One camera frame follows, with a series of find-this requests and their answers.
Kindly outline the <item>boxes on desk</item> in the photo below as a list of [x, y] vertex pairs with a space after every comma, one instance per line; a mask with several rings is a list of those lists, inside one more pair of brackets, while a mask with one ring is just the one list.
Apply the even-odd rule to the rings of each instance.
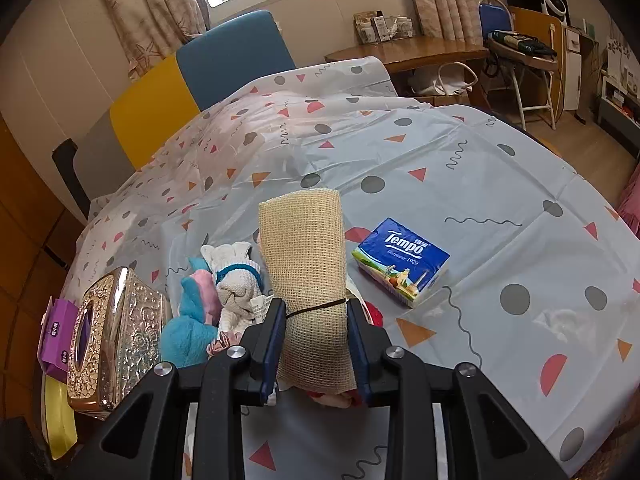
[[379, 44], [416, 36], [412, 19], [405, 15], [363, 11], [354, 14], [354, 25], [360, 44]]

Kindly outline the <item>grey yellow blue sofa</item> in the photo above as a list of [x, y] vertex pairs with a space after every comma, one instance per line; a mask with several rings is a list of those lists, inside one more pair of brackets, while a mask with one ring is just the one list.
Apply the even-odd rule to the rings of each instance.
[[110, 105], [54, 164], [82, 215], [117, 191], [192, 119], [262, 76], [292, 70], [292, 55], [271, 12], [232, 18], [164, 58]]

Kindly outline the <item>beige burlap cloth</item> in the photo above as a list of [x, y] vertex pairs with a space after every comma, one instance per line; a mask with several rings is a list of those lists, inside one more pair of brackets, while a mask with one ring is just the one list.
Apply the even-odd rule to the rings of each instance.
[[266, 200], [258, 221], [273, 296], [286, 304], [279, 378], [318, 394], [352, 390], [340, 193], [312, 188]]

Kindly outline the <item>purple gift box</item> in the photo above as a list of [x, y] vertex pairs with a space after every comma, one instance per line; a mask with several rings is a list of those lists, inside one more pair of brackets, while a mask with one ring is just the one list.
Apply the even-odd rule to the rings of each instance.
[[65, 384], [70, 342], [78, 307], [73, 301], [49, 298], [40, 326], [37, 359], [44, 374]]

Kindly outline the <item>pink ruffled fabric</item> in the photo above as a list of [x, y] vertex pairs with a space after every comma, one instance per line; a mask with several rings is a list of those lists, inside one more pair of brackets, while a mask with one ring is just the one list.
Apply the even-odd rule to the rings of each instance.
[[634, 168], [623, 193], [620, 194], [617, 212], [631, 232], [640, 237], [640, 164]]

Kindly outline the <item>blue Tempo tissue pack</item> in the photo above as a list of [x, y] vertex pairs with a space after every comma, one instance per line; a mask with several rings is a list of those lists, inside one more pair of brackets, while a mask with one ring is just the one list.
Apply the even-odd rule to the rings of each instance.
[[409, 308], [418, 306], [447, 271], [448, 252], [386, 218], [352, 251], [366, 272]]

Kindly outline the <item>white tote bag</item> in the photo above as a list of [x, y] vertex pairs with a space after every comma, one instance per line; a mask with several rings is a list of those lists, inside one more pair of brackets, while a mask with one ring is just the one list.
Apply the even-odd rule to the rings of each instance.
[[462, 96], [477, 83], [477, 74], [463, 62], [418, 68], [408, 79], [417, 96]]

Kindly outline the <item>blue chair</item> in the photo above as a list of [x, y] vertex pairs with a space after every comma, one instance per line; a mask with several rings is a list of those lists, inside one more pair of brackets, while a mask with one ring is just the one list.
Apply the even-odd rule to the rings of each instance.
[[513, 30], [512, 15], [501, 0], [480, 0], [478, 17], [484, 39], [487, 39], [491, 32], [512, 32]]

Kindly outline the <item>wooden desk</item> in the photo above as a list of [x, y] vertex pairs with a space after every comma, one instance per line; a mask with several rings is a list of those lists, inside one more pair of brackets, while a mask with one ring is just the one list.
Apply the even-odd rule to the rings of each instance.
[[484, 60], [489, 51], [482, 44], [417, 36], [380, 44], [363, 44], [327, 54], [326, 62], [340, 62], [373, 56], [390, 74], [408, 72], [423, 66]]

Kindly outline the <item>white knitted gloves bundle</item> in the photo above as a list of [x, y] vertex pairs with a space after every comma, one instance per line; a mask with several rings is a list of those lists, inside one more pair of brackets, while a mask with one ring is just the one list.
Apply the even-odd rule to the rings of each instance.
[[262, 322], [265, 317], [262, 270], [250, 258], [251, 252], [249, 242], [201, 247], [222, 305], [218, 324], [221, 333], [242, 334], [248, 326]]

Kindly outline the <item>left beige curtain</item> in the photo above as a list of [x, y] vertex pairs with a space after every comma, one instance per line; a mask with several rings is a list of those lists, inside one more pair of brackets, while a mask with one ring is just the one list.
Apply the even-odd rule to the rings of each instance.
[[136, 80], [207, 30], [198, 0], [104, 0]]

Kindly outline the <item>blue plush toy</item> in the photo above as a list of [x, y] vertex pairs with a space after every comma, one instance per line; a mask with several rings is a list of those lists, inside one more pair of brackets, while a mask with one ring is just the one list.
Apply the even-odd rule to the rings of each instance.
[[189, 259], [193, 272], [181, 279], [178, 315], [160, 332], [160, 357], [175, 367], [204, 363], [216, 339], [222, 305], [213, 272], [202, 256]]

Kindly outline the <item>white folding stool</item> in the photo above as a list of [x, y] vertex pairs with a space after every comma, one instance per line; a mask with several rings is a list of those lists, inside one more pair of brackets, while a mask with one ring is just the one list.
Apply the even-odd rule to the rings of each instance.
[[[494, 30], [487, 35], [486, 47], [506, 76], [506, 86], [515, 94], [520, 123], [527, 130], [526, 114], [547, 112], [550, 127], [556, 128], [555, 107], [552, 102], [553, 76], [558, 71], [558, 55], [539, 39], [518, 32]], [[526, 82], [537, 81], [544, 88], [540, 104], [525, 103]]]

